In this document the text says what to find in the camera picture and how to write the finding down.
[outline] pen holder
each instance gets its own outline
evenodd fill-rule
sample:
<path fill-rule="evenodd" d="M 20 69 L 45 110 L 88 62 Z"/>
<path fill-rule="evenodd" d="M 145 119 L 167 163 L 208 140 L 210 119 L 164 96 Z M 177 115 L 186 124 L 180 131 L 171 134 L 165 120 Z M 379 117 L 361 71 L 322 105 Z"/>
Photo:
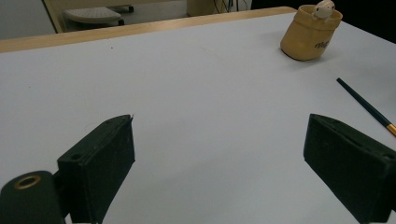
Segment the pen holder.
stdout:
<path fill-rule="evenodd" d="M 315 18 L 314 8 L 314 5 L 300 6 L 280 42 L 280 48 L 292 59 L 308 61 L 320 57 L 343 18 L 337 10 L 327 19 Z"/>

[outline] brass ring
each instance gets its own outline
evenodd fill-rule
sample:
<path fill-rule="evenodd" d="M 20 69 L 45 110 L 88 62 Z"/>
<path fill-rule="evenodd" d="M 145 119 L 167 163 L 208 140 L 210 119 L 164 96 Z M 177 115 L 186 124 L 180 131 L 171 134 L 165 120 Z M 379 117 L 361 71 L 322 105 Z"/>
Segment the brass ring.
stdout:
<path fill-rule="evenodd" d="M 15 183 L 14 188 L 15 189 L 28 189 L 32 187 L 33 185 L 37 184 L 40 182 L 41 176 L 39 175 L 28 175 Z"/>

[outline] table edge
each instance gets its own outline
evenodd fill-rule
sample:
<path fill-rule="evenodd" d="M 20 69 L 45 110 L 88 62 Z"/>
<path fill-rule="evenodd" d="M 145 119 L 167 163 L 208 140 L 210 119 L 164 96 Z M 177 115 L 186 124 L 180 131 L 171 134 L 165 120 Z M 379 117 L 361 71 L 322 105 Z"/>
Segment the table edge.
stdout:
<path fill-rule="evenodd" d="M 189 17 L 169 21 L 154 21 L 103 29 L 69 32 L 56 35 L 39 35 L 15 39 L 0 40 L 0 53 L 26 49 L 41 49 L 47 47 L 82 43 L 93 40 L 108 39 L 126 35 L 139 35 L 151 32 L 172 30 L 209 23 L 237 21 L 258 17 L 267 17 L 295 12 L 292 7 L 269 7 L 263 9 L 214 14 L 200 17 Z"/>

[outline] white tabletop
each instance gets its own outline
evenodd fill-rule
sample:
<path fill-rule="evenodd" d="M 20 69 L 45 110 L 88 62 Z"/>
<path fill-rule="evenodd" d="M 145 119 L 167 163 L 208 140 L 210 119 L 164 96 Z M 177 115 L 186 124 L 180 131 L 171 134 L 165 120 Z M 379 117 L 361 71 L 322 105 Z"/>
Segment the white tabletop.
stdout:
<path fill-rule="evenodd" d="M 396 122 L 396 46 L 342 22 L 297 62 L 279 48 L 293 15 L 0 54 L 0 185 L 134 114 L 104 223 L 357 223 L 304 161 L 306 126 L 316 113 L 396 148 L 336 82 Z"/>

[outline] floor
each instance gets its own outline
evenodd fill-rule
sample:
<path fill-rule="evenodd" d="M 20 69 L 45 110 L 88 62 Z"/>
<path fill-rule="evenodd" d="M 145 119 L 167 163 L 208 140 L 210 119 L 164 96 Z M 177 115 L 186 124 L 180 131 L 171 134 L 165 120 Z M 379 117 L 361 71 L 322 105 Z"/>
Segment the floor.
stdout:
<path fill-rule="evenodd" d="M 239 2 L 239 10 L 246 10 L 251 6 L 251 0 L 242 0 Z M 128 7 L 114 7 L 111 9 L 121 14 L 126 25 L 150 21 L 166 21 L 189 17 L 187 15 L 187 1 L 185 0 L 134 5 L 134 12 L 132 13 L 128 11 Z M 235 4 L 232 7 L 232 11 L 236 11 Z M 74 21 L 67 21 L 66 29 L 67 31 L 72 32 L 105 28 L 116 25 L 118 25 L 116 22 L 107 24 L 84 24 Z"/>

